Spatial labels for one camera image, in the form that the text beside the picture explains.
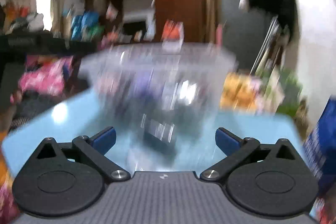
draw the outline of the gray door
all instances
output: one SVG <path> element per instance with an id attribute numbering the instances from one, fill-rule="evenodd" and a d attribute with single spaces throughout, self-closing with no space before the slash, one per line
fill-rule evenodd
<path id="1" fill-rule="evenodd" d="M 270 17 L 259 10 L 239 10 L 240 0 L 222 0 L 223 46 L 233 52 L 239 69 L 251 70 L 267 34 Z"/>

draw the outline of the window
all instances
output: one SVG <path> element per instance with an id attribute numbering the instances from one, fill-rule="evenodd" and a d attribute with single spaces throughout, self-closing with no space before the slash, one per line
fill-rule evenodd
<path id="1" fill-rule="evenodd" d="M 50 14 L 51 0 L 36 0 L 36 10 L 39 14 L 43 14 L 44 29 L 50 31 L 53 23 Z"/>

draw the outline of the black cloth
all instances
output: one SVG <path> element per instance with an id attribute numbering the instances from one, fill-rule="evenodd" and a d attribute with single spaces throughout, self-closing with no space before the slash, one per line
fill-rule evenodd
<path id="1" fill-rule="evenodd" d="M 284 29 L 288 26 L 290 32 L 290 39 L 293 36 L 295 24 L 295 0 L 249 0 L 251 8 L 260 8 L 273 16 L 278 16 L 278 22 Z"/>

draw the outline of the triangular hole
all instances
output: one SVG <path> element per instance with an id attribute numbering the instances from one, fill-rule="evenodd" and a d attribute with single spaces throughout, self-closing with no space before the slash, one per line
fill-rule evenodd
<path id="1" fill-rule="evenodd" d="M 43 146 L 41 152 L 38 154 L 38 159 L 53 158 L 56 157 L 56 153 L 53 149 L 53 146 L 50 143 L 47 143 Z"/>
<path id="2" fill-rule="evenodd" d="M 291 150 L 286 146 L 282 145 L 277 153 L 277 158 L 295 160 Z"/>

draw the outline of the transparent plastic wrapper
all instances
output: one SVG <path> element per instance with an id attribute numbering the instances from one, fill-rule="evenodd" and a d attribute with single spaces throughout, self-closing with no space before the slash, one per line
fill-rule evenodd
<path id="1" fill-rule="evenodd" d="M 79 77 L 94 85 L 115 122 L 173 144 L 176 130 L 197 130 L 216 112 L 235 65 L 234 55 L 212 44 L 188 43 L 174 53 L 162 43 L 125 45 L 84 58 Z"/>

